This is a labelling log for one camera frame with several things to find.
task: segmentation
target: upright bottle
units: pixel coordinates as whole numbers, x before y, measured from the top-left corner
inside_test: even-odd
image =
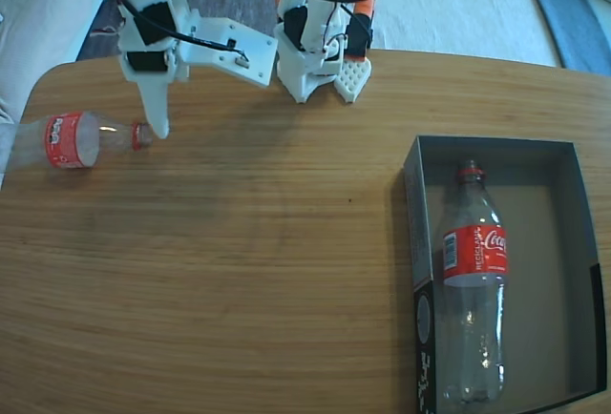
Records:
[[[503,301],[508,275],[505,230],[474,160],[457,169],[442,239],[447,346],[444,396],[455,404],[492,402],[505,383]]]
[[[12,145],[11,155],[1,161],[0,173],[31,165],[91,168],[106,155],[139,150],[153,140],[145,123],[124,125],[93,112],[52,115],[29,124],[2,124],[0,137],[5,150]]]

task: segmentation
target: bottle lying on table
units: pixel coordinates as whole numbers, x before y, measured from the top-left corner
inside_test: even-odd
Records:
[[[2,124],[3,145],[11,154],[0,173],[32,165],[60,169],[92,168],[107,156],[151,145],[146,123],[125,125],[93,112],[52,115],[29,124]]]

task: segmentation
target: coca-cola logo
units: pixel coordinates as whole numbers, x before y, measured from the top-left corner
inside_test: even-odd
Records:
[[[499,250],[505,253],[506,245],[505,238],[499,235],[496,230],[491,231],[484,239],[484,247],[490,250]]]

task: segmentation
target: open box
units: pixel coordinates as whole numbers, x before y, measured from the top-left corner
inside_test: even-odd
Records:
[[[405,162],[417,411],[461,412],[443,397],[443,280],[433,235],[458,161],[474,158],[503,218],[510,262],[503,322],[506,379],[481,414],[539,412],[606,389],[600,266],[575,146],[569,142],[423,135]]]

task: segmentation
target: wood grain surface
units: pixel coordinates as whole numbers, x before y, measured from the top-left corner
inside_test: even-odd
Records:
[[[297,106],[277,82],[194,70],[150,151],[9,175],[0,412],[413,412],[400,171],[416,134],[574,141],[609,292],[611,80],[424,53],[371,61],[354,105],[323,88]],[[79,110],[143,114],[109,58],[44,76],[25,120]],[[610,409],[605,393],[563,412]]]

